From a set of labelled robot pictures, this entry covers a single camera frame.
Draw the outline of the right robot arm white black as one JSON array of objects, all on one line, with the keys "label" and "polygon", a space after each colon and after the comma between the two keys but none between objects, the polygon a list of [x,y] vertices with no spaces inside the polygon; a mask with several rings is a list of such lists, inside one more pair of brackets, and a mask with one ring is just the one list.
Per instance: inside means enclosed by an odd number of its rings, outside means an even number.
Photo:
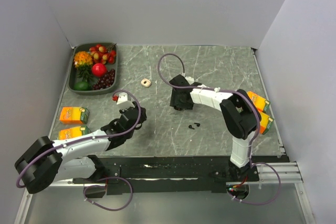
[{"label": "right robot arm white black", "polygon": [[251,168],[251,144],[260,128],[261,116],[244,90],[221,91],[195,82],[179,74],[169,81],[172,87],[170,106],[191,110],[195,104],[221,111],[227,130],[232,135],[229,175],[243,180]]}]

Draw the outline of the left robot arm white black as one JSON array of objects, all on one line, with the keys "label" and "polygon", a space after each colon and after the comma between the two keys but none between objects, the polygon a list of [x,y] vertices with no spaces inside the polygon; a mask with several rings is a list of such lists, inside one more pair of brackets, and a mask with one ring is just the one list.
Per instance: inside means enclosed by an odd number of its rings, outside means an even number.
[{"label": "left robot arm white black", "polygon": [[146,109],[134,105],[120,112],[118,119],[100,129],[68,140],[38,138],[15,162],[18,172],[16,186],[36,194],[53,182],[85,178],[92,183],[103,179],[104,166],[95,153],[124,144],[147,120]]}]

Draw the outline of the beige earbud charging case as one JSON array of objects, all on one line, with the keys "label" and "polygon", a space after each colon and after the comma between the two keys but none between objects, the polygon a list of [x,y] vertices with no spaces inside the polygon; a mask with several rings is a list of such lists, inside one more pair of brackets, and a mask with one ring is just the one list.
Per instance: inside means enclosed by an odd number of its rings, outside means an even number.
[{"label": "beige earbud charging case", "polygon": [[141,85],[145,88],[149,88],[151,86],[152,82],[149,79],[142,79],[141,80]]}]

